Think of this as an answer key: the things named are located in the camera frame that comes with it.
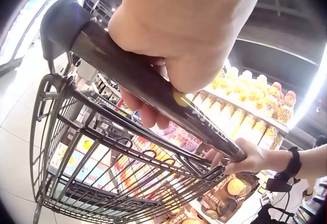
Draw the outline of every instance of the shopping cart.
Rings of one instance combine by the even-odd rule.
[[[236,162],[246,157],[184,94],[138,61],[142,56],[120,49],[91,18],[76,0],[59,0],[41,24],[50,74],[40,83],[31,126],[30,172],[37,203],[33,223],[42,206],[91,223],[145,222],[175,211],[224,179],[224,166],[210,169],[209,161],[122,115],[100,94],[76,91],[74,78],[55,74],[53,68],[53,60],[64,52],[102,70],[226,157]],[[103,130],[99,117],[125,128],[132,138]],[[72,168],[83,137],[92,143]],[[101,157],[94,160],[98,152]],[[102,174],[94,177],[99,168]]]

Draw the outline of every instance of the shopping cart handle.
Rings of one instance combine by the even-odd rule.
[[[44,57],[53,60],[55,50],[73,51],[97,70],[157,108],[170,120],[212,145],[224,156],[240,162],[246,154],[200,111],[185,94],[160,76],[143,55],[121,49],[76,0],[59,0],[41,24]]]

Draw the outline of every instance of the ceiling light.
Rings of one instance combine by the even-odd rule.
[[[298,110],[294,114],[294,117],[291,119],[291,121],[289,121],[289,125],[288,125],[289,129],[295,127],[295,125],[306,114],[308,108],[311,106],[312,102],[317,97],[321,87],[323,86],[326,80],[326,74],[327,74],[326,68],[327,68],[327,44],[325,47],[324,54],[322,55],[318,72],[316,73],[310,85],[309,91],[307,92],[302,104],[299,106]]]

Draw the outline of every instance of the red lid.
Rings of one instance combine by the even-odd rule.
[[[296,97],[295,92],[291,90],[287,92],[287,95],[292,95],[294,98]]]
[[[272,86],[277,87],[279,91],[282,89],[281,84],[278,82],[274,82]]]

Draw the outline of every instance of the tiled floor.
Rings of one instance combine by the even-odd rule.
[[[64,58],[55,62],[56,70],[66,65]],[[33,222],[34,202],[30,167],[29,135],[36,92],[41,78],[48,73],[40,43],[30,49],[16,71],[0,78],[0,198],[15,223]],[[42,135],[36,129],[35,141]],[[34,151],[40,152],[39,144]],[[42,208],[39,224],[85,224]]]

